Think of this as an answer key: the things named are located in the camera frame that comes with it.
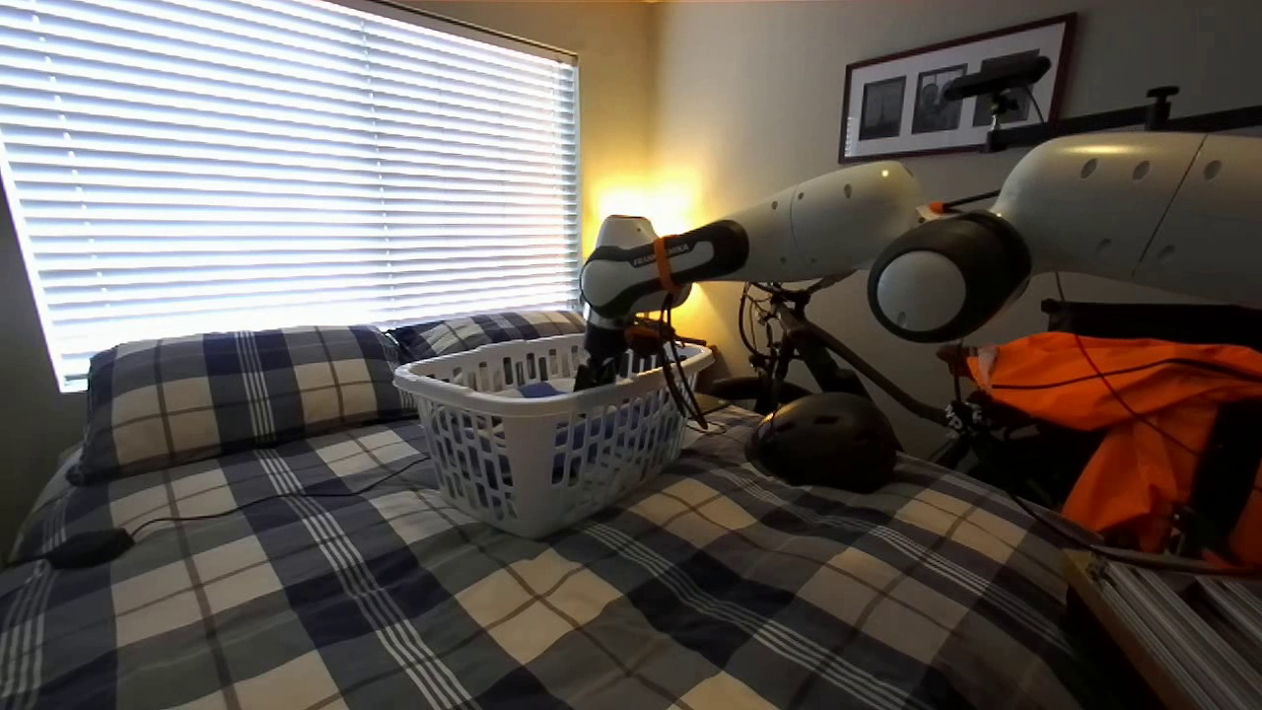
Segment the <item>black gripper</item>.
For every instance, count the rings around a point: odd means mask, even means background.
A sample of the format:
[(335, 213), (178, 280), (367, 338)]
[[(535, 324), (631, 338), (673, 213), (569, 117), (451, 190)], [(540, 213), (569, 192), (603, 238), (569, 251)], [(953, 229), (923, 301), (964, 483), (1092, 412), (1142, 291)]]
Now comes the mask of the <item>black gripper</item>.
[(585, 362), (577, 370), (578, 391), (606, 388), (619, 375), (626, 332), (631, 332), (626, 316), (590, 313), (585, 320)]

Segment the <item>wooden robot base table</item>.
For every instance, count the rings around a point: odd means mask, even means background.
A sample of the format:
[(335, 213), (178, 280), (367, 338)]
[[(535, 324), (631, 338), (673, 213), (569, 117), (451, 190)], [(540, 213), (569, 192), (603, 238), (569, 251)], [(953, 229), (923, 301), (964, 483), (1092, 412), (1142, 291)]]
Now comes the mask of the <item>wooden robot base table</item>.
[(1262, 710), (1262, 580), (1092, 554), (1065, 580), (1160, 710)]

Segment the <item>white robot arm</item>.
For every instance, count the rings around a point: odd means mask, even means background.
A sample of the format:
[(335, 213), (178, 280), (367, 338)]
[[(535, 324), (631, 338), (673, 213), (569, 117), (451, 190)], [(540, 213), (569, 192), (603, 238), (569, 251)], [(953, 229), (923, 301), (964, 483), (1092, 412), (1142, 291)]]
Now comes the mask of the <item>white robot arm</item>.
[(947, 345), (995, 320), (1032, 271), (1090, 271), (1257, 303), (1262, 138), (1103, 129), (1020, 154), (999, 199), (931, 218), (902, 162), (861, 162), (659, 238), (611, 213), (585, 261), (585, 388), (617, 380), (631, 316), (703, 280), (831, 280), (868, 271), (868, 307), (898, 338)]

